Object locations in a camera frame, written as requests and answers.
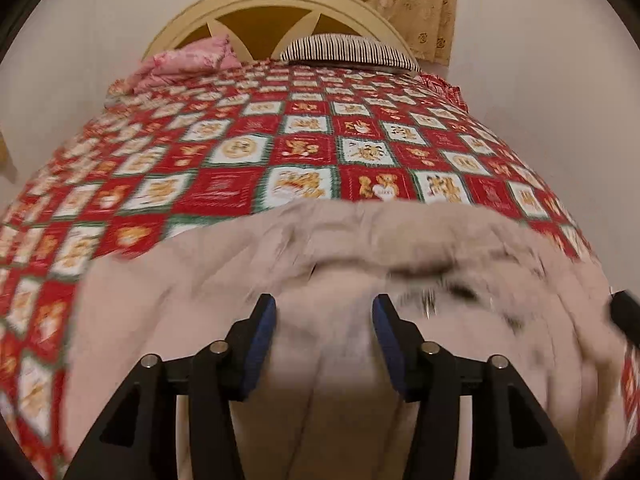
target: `black clamp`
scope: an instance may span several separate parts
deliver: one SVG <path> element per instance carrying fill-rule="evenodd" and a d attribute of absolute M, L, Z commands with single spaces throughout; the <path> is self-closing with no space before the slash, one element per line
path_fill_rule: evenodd
<path fill-rule="evenodd" d="M 194 480 L 242 480 L 229 401 L 256 387 L 271 343 L 276 304 L 263 294 L 248 319 L 196 355 L 145 355 L 102 410 L 65 480 L 176 480 L 175 402 L 189 396 Z"/>
<path fill-rule="evenodd" d="M 472 396 L 470 480 L 578 480 L 562 438 L 508 359 L 456 357 L 400 319 L 388 295 L 373 303 L 373 325 L 394 389 L 420 402 L 404 480 L 451 480 L 460 396 Z"/>

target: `red patterned bedspread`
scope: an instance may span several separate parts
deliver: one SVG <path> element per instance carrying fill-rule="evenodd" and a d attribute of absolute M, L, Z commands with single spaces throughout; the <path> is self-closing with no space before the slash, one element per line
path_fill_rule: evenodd
<path fill-rule="evenodd" d="M 544 181 L 432 83 L 258 62 L 118 98 L 56 151 L 0 231 L 0 410 L 46 478 L 65 464 L 65 348 L 91 258 L 299 197 L 481 204 L 588 254 Z"/>

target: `white wall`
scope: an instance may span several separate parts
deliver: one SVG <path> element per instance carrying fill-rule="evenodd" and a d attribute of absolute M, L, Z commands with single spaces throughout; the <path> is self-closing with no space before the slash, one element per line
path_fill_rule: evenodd
<path fill-rule="evenodd" d="M 196 0 L 43 0 L 0 65 L 18 169 L 0 205 Z M 605 0 L 458 0 L 448 79 L 555 189 L 614 286 L 640 292 L 640 51 Z"/>
<path fill-rule="evenodd" d="M 640 50 L 606 0 L 459 0 L 448 79 L 640 293 Z"/>
<path fill-rule="evenodd" d="M 0 207 L 102 107 L 162 27 L 197 0 L 42 0 L 0 64 L 0 129 L 17 175 Z"/>

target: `metal screw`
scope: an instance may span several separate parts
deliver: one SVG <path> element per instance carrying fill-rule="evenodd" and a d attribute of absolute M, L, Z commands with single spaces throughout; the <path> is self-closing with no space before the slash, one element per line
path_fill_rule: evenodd
<path fill-rule="evenodd" d="M 509 366 L 509 360 L 504 355 L 494 355 L 491 358 L 491 364 L 496 368 L 503 370 Z"/>
<path fill-rule="evenodd" d="M 223 354 L 229 350 L 229 343 L 226 341 L 214 341 L 209 345 L 209 351 L 213 354 Z"/>
<path fill-rule="evenodd" d="M 422 350 L 425 354 L 434 355 L 440 351 L 440 345 L 438 345 L 438 343 L 434 343 L 433 341 L 425 341 L 420 345 L 420 350 Z"/>
<path fill-rule="evenodd" d="M 158 356 L 154 354 L 147 354 L 140 359 L 140 364 L 145 368 L 152 368 L 158 364 Z"/>

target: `pillow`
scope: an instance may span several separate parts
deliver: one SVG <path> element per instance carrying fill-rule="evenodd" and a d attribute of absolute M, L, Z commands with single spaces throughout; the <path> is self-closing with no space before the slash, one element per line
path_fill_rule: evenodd
<path fill-rule="evenodd" d="M 283 61 L 347 61 L 391 66 L 418 72 L 418 64 L 391 46 L 351 34 L 315 34 L 291 43 L 282 54 Z"/>
<path fill-rule="evenodd" d="M 205 75 L 230 68 L 240 68 L 228 35 L 204 38 L 180 50 L 165 50 L 147 57 L 127 77 L 128 91 L 140 94 L 151 88 L 175 85 L 197 74 Z"/>
<path fill-rule="evenodd" d="M 385 72 L 393 75 L 407 75 L 411 71 L 405 68 L 396 68 L 387 65 L 370 65 L 368 63 L 354 63 L 351 61 L 315 61 L 305 59 L 304 61 L 289 61 L 290 65 L 308 66 L 318 68 L 346 68 L 348 70 L 366 70 L 368 72 Z"/>

